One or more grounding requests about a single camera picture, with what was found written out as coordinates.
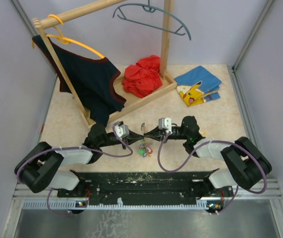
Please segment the steel key organizer yellow handle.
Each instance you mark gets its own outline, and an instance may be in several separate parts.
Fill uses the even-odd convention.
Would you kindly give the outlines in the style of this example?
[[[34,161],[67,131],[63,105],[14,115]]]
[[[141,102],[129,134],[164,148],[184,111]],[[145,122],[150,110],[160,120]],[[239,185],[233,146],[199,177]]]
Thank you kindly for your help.
[[[141,129],[142,134],[145,134],[147,132],[145,123],[141,124],[140,129]],[[150,147],[150,145],[147,142],[146,138],[144,138],[143,140],[141,140],[141,144],[139,146],[139,149],[143,149],[145,152],[148,152],[147,146]]]

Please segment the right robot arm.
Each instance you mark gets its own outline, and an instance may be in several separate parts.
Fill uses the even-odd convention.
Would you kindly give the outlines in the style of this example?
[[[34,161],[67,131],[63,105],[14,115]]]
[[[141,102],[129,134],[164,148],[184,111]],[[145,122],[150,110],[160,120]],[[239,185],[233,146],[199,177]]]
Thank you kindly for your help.
[[[185,116],[180,126],[174,126],[170,118],[161,118],[158,126],[144,136],[161,144],[169,139],[185,140],[183,147],[188,157],[174,170],[168,170],[159,163],[160,168],[165,172],[178,172],[191,157],[223,160],[226,168],[212,172],[204,183],[204,191],[209,196],[216,196],[223,187],[233,185],[254,194],[264,193],[267,189],[267,175],[272,171],[272,166],[247,137],[242,136],[234,142],[207,139],[200,133],[200,127],[194,116]],[[259,191],[252,190],[259,181],[263,181],[263,188]]]

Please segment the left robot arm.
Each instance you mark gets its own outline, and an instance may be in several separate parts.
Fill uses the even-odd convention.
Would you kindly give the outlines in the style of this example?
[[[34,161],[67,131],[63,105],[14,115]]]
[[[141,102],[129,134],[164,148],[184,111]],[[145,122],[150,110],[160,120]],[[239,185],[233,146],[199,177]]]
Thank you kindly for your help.
[[[61,167],[92,164],[102,155],[114,158],[114,154],[104,152],[102,148],[122,145],[123,149],[130,149],[131,144],[143,138],[143,135],[129,130],[121,121],[116,122],[109,133],[102,124],[96,123],[81,146],[54,148],[47,142],[38,143],[18,163],[14,173],[17,180],[33,193],[39,193],[46,188],[65,189],[79,197],[85,193],[85,183],[80,181],[75,172],[61,171]]]

